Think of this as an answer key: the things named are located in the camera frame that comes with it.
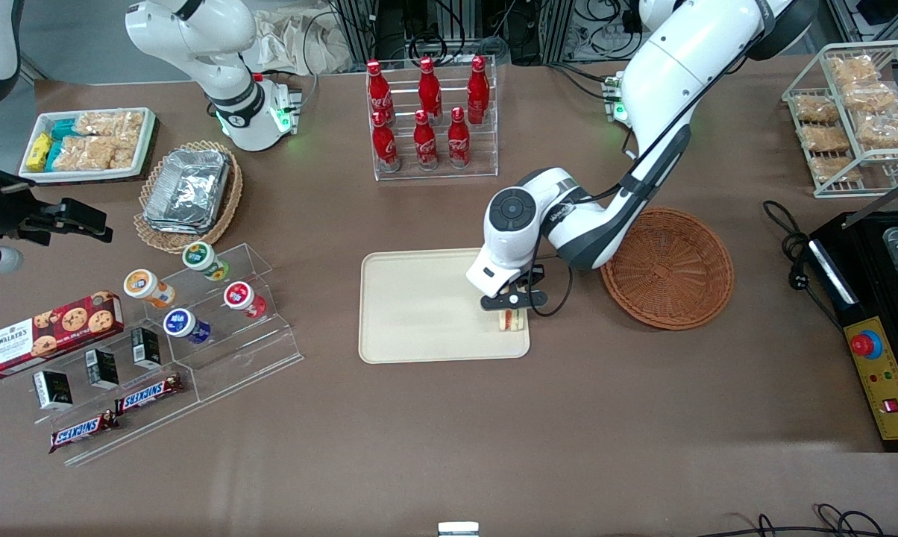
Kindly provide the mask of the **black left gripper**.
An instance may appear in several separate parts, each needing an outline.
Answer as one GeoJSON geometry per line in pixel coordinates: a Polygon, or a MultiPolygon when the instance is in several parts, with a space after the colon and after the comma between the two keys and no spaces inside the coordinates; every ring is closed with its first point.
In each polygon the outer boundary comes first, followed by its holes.
{"type": "MultiPolygon", "coordinates": [[[[504,286],[504,292],[508,295],[528,295],[530,293],[530,287],[535,284],[535,282],[541,281],[545,278],[545,268],[544,264],[534,263],[531,266],[531,269],[526,268],[524,272],[521,272],[517,278],[511,280],[504,286]]],[[[526,330],[528,326],[530,326],[530,317],[532,310],[531,308],[524,309],[524,329],[526,330]]],[[[501,330],[501,310],[497,310],[494,313],[496,316],[496,324],[497,328],[501,330]]]]}

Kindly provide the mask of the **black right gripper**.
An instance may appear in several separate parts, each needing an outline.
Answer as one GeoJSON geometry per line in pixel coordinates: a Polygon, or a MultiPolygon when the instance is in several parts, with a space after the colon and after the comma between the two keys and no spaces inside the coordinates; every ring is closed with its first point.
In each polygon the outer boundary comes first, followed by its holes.
{"type": "MultiPolygon", "coordinates": [[[[48,247],[54,227],[47,227],[44,210],[50,204],[34,197],[33,184],[0,170],[0,239],[24,240],[48,247]]],[[[113,241],[113,229],[104,211],[74,198],[60,202],[60,233],[88,236],[100,242],[113,241]]]]}

